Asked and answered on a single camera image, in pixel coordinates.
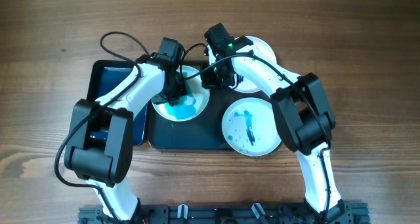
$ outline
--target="wooden surface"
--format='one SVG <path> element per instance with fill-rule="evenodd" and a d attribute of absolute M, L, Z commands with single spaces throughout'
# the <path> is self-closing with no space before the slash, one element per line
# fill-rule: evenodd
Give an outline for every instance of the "wooden surface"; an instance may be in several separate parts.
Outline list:
<path fill-rule="evenodd" d="M 93 190 L 60 183 L 53 162 L 91 66 L 112 59 L 98 45 L 102 34 L 127 32 L 156 51 L 162 37 L 203 42 L 218 22 L 234 36 L 266 40 L 285 68 L 321 78 L 337 119 L 331 157 L 342 197 L 367 202 L 372 223 L 418 223 L 419 16 L 419 0 L 0 0 L 0 223 L 75 223 L 79 207 L 99 203 Z M 142 54 L 122 37 L 106 44 Z M 143 204 L 305 195 L 285 147 L 254 159 L 161 154 L 145 144 L 129 177 Z"/>

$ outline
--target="wood grain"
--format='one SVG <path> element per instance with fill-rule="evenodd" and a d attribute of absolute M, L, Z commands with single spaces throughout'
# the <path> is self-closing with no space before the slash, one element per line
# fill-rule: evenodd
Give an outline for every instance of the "wood grain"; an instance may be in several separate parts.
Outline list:
<path fill-rule="evenodd" d="M 367 202 L 372 223 L 418 223 L 419 16 L 418 0 L 0 0 L 0 223 L 75 223 L 79 207 L 98 204 L 92 190 L 61 184 L 53 162 L 91 66 L 112 59 L 102 34 L 128 32 L 156 51 L 162 37 L 203 42 L 218 22 L 322 79 L 337 118 L 331 157 L 342 197 Z M 106 44 L 141 54 L 122 37 Z M 143 204 L 301 202 L 305 193 L 286 148 L 255 159 L 142 145 L 129 177 Z"/>

